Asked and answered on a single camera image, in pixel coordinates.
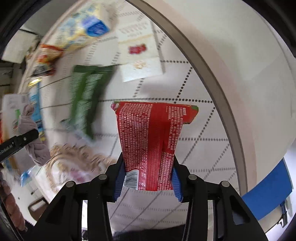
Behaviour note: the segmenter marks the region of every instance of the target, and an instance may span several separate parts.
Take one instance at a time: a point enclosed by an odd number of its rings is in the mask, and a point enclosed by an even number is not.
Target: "silver screw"
[[[229,184],[229,182],[227,182],[227,181],[223,181],[223,182],[222,182],[222,186],[224,186],[224,187],[226,187],[226,188],[229,187],[229,185],[230,185],[230,184]]]
[[[72,181],[69,181],[69,182],[66,183],[67,188],[71,188],[73,186],[74,186],[74,182],[72,182]]]
[[[99,175],[99,179],[100,180],[106,180],[107,179],[107,175],[106,174],[101,174],[101,175]]]
[[[188,176],[188,178],[189,178],[190,180],[196,180],[196,179],[197,179],[197,176],[194,175],[194,174],[190,174],[190,175]]]

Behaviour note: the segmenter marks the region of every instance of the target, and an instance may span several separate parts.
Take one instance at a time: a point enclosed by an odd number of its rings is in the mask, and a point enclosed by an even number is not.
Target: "red snack bag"
[[[197,106],[113,102],[126,168],[125,186],[137,190],[170,190],[174,153],[183,124]]]

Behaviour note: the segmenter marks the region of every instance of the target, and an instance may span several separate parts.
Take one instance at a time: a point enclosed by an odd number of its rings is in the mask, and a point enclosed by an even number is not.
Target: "purple cloth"
[[[24,107],[24,111],[20,116],[20,122],[18,126],[19,132],[21,134],[25,134],[26,132],[33,129],[38,130],[36,123],[31,118],[33,112],[34,107],[32,105],[28,104]],[[33,159],[34,163],[38,166],[43,166],[50,160],[49,149],[39,138],[26,145],[25,149],[29,156]]]

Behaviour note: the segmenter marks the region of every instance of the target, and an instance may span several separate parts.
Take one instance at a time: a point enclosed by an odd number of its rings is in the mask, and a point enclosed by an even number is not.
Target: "yellow package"
[[[59,27],[55,46],[71,52],[90,44],[97,37],[109,32],[110,28],[106,6],[91,1]]]

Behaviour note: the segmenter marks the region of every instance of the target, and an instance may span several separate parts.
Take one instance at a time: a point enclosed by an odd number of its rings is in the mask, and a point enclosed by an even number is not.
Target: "pink item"
[[[32,105],[28,104],[24,107],[18,126],[21,134],[25,134],[32,129],[37,129],[36,123],[31,118],[33,112],[34,107]],[[39,138],[26,145],[25,149],[38,166],[43,166],[50,160],[49,149]]]

